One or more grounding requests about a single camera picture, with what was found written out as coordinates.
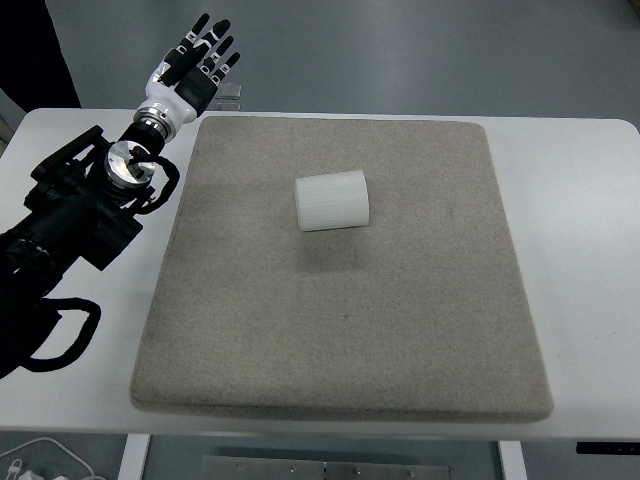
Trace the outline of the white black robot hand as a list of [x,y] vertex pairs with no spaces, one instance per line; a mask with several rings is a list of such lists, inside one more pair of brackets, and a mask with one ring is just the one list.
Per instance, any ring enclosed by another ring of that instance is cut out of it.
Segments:
[[134,115],[136,122],[155,124],[169,137],[209,106],[240,59],[238,52],[228,52],[234,41],[231,22],[209,25],[209,20],[203,14],[156,67],[145,87],[146,100]]

